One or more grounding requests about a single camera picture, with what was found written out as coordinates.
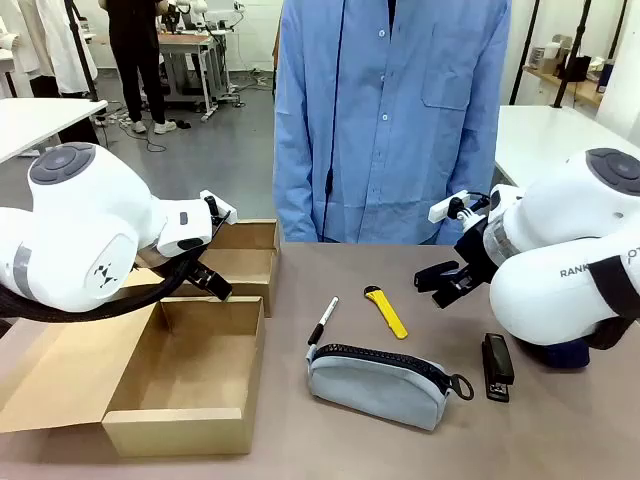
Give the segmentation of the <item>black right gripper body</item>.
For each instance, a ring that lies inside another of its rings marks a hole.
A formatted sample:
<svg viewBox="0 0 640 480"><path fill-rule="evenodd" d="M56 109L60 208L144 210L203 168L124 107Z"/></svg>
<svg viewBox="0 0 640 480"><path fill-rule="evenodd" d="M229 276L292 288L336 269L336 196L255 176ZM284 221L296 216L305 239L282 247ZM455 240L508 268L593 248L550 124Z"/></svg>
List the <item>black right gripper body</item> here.
<svg viewBox="0 0 640 480"><path fill-rule="evenodd" d="M455 276L455 281L461 289L475 289L483 283L490 284L498 270L483 242L487 225L487 222L476 223L454 246L454 250L467 262Z"/></svg>

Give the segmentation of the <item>cardboard box with divider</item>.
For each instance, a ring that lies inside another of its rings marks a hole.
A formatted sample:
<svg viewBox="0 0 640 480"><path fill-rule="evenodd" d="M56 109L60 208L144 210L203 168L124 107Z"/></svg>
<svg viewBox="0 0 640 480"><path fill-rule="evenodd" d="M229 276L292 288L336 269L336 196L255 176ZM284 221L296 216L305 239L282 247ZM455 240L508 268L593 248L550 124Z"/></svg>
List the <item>cardboard box with divider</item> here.
<svg viewBox="0 0 640 480"><path fill-rule="evenodd" d="M278 283L279 238L279 226L275 219L240 220L220 228L198 261L231 285L231 295L225 303L261 297L264 318L272 317ZM153 270L134 269L125 283L124 293L144 293L162 280L160 274ZM191 300L223 303L188 280L161 301Z"/></svg>

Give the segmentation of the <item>open cardboard box with lid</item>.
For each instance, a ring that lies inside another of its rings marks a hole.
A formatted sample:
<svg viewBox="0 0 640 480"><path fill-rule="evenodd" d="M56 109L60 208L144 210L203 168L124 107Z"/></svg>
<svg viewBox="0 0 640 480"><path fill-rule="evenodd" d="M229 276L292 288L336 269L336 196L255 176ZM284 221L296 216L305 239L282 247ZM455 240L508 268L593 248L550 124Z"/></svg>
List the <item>open cardboard box with lid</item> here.
<svg viewBox="0 0 640 480"><path fill-rule="evenodd" d="M123 457L246 454L263 346L258 297L49 325L0 382L0 433L98 424Z"/></svg>

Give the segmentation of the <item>yellow utility knife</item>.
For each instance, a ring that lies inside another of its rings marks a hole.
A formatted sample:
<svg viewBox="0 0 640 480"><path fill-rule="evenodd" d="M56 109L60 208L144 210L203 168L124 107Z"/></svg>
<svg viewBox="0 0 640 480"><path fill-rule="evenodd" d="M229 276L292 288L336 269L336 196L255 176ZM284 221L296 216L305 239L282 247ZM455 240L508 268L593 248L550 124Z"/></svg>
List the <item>yellow utility knife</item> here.
<svg viewBox="0 0 640 480"><path fill-rule="evenodd" d="M397 339L402 340L408 336L408 331L380 287L375 285L367 286L364 289L364 296L376 305L387 326Z"/></svg>

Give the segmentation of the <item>black stapler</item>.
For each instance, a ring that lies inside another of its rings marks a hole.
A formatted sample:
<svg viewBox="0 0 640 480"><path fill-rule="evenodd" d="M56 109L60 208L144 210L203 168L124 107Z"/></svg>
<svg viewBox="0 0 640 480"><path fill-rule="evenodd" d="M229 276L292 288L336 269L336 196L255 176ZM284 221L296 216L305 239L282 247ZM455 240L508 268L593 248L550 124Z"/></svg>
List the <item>black stapler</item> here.
<svg viewBox="0 0 640 480"><path fill-rule="evenodd" d="M508 403L509 387L514 384L515 374L505 338L486 333L481 348L486 396L492 401Z"/></svg>

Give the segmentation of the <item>black and white marker pen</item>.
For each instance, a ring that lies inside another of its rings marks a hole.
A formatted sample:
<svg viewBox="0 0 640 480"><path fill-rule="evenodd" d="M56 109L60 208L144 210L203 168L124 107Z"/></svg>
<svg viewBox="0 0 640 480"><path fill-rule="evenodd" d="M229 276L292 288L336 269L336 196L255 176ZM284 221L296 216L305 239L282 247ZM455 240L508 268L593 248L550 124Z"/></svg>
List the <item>black and white marker pen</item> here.
<svg viewBox="0 0 640 480"><path fill-rule="evenodd" d="M333 311L335 310L337 304L339 302L339 298L337 296L334 296L329 305L327 306L327 308L325 309L325 311L323 312L320 320L318 321L318 323L316 324L314 330L312 331L311 335L308 338L307 344L309 346L312 345L316 345L318 343L318 341L320 340L326 323L328 322L329 318L331 317Z"/></svg>

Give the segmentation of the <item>white table with thick top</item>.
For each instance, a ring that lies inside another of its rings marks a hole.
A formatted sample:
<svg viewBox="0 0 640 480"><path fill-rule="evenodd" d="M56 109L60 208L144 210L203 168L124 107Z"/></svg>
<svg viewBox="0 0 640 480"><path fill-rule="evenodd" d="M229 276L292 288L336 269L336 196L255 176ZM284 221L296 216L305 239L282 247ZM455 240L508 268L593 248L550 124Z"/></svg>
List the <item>white table with thick top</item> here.
<svg viewBox="0 0 640 480"><path fill-rule="evenodd" d="M640 160L640 148L570 108L502 106L496 169L511 184L527 187L570 156L592 148L624 151Z"/></svg>

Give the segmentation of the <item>person in blue shirt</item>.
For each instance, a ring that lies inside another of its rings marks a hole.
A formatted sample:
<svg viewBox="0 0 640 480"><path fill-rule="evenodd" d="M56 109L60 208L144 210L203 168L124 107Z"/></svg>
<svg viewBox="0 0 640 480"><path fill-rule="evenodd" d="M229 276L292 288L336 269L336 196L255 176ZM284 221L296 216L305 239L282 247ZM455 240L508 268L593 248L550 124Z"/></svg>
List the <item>person in blue shirt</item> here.
<svg viewBox="0 0 640 480"><path fill-rule="evenodd" d="M511 0L284 0L273 197L289 242L452 245L486 192Z"/></svg>

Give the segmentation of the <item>wooden shelf with boxes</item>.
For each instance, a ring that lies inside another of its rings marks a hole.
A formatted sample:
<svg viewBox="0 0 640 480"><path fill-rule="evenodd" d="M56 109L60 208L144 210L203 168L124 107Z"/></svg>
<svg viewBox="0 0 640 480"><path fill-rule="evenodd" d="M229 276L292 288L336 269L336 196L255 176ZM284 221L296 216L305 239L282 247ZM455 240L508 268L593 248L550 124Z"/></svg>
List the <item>wooden shelf with boxes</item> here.
<svg viewBox="0 0 640 480"><path fill-rule="evenodd" d="M569 64L573 39L556 34L544 46L531 47L522 70L549 85L559 88ZM567 82L565 93L571 100L599 108L614 67L613 59L577 54L576 66Z"/></svg>

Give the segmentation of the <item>thin black pole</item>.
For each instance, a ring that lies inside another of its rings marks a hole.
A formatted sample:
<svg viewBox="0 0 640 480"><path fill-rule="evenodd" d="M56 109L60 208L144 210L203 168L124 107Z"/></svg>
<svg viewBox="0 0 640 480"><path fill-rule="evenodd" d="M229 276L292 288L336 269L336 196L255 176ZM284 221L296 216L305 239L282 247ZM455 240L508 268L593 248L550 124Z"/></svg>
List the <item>thin black pole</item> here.
<svg viewBox="0 0 640 480"><path fill-rule="evenodd" d="M532 9L531 9L531 15L530 15L530 18L529 18L529 25L528 25L526 37L524 39L523 48L522 48L522 52L521 52L521 57L520 57L520 60L519 60L517 73L516 73L516 76L515 76L515 79L514 79L514 82L513 82L511 95L510 95L510 98L509 98L509 103L508 103L509 106L512 106L512 105L516 104L516 100L517 100L517 97L518 97L518 93L519 93L519 89L520 89L520 85L521 85L521 80L522 80L522 76L523 76L523 72L524 72L525 62L527 60L527 55L529 53L531 40L532 40L532 36L533 36L533 32L534 32L534 29L535 29L536 20L537 20L537 16L538 16L538 10L539 10L539 6L540 6L540 1L541 0L532 0L532 1L533 1L533 4L532 4Z"/></svg>

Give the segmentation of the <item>thick black stand pole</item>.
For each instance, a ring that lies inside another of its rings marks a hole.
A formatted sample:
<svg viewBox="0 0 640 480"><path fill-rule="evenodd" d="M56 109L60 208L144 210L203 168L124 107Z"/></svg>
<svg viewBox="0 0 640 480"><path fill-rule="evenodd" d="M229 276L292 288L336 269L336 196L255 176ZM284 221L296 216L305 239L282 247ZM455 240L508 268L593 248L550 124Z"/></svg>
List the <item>thick black stand pole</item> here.
<svg viewBox="0 0 640 480"><path fill-rule="evenodd" d="M551 107L554 109L560 109L562 107L562 100L564 98L570 77L573 74L573 70L575 68L575 63L576 63L576 57L582 43L584 32L586 30L586 24L587 24L589 11L591 8L591 3L592 3L592 0L584 0L581 17L576 28L576 35L574 38L573 45L571 47L570 55L568 57L568 63L565 67L565 72L561 80L560 86L557 90L555 100L551 104Z"/></svg>

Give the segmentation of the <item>background workbench with robot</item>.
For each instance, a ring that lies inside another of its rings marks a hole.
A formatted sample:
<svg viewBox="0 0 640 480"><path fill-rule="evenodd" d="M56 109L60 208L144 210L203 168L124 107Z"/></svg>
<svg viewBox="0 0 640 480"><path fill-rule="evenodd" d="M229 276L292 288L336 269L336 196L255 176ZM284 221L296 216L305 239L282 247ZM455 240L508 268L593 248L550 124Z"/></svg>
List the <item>background workbench with robot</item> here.
<svg viewBox="0 0 640 480"><path fill-rule="evenodd" d="M171 104L190 104L206 122L222 104L241 107L230 79L228 39L234 10L211 10L206 0L168 0L158 34L163 94Z"/></svg>

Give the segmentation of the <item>white table with thin top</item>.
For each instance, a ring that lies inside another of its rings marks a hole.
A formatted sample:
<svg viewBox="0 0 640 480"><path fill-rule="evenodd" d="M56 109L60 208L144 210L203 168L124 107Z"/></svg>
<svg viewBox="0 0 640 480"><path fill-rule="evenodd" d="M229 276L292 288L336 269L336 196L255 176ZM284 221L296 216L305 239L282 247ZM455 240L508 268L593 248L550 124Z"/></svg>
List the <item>white table with thin top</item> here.
<svg viewBox="0 0 640 480"><path fill-rule="evenodd" d="M106 100L0 99L0 164L107 106Z"/></svg>

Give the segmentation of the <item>black tripod stand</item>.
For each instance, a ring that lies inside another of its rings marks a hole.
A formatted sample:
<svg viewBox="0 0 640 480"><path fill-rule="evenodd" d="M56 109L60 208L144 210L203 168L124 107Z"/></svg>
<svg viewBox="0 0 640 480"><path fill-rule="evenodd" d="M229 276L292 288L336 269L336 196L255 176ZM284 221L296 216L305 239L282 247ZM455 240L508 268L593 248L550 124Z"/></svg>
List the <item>black tripod stand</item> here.
<svg viewBox="0 0 640 480"><path fill-rule="evenodd" d="M82 72L84 75L84 79L87 84L89 98L91 99L92 102L97 102L98 101L97 91L95 88L94 81L91 77L91 72L90 72L87 58L84 52L85 42L80 37L79 25L75 20L73 0L64 0L64 6L65 6L67 18L68 18L69 29L73 36L76 51L77 51Z"/></svg>

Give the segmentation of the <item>person in white coat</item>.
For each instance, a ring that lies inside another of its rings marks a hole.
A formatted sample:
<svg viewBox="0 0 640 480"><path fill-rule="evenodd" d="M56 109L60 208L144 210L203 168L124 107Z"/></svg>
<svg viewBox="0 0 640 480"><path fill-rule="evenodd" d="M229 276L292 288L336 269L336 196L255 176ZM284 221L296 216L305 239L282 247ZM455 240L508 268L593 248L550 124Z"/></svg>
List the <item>person in white coat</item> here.
<svg viewBox="0 0 640 480"><path fill-rule="evenodd" d="M73 8L95 84L97 68L74 0ZM2 50L13 57L13 79L21 96L82 98L89 95L64 0L0 0Z"/></svg>

